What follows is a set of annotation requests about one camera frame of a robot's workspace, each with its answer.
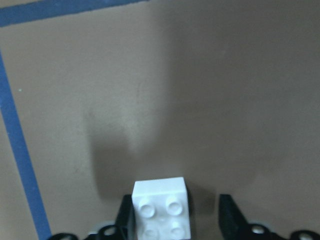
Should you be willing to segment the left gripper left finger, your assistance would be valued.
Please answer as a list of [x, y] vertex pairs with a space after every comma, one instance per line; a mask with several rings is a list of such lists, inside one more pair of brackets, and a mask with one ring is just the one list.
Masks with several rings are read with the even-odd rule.
[[132, 195], [123, 196], [114, 223], [103, 223], [92, 230], [84, 240], [135, 240], [136, 218]]

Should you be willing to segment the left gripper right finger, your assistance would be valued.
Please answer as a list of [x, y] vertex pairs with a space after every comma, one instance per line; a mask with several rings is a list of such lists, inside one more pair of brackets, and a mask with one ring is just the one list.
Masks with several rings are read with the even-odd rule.
[[224, 240], [283, 240], [265, 225], [247, 221], [230, 194], [220, 194], [218, 225]]

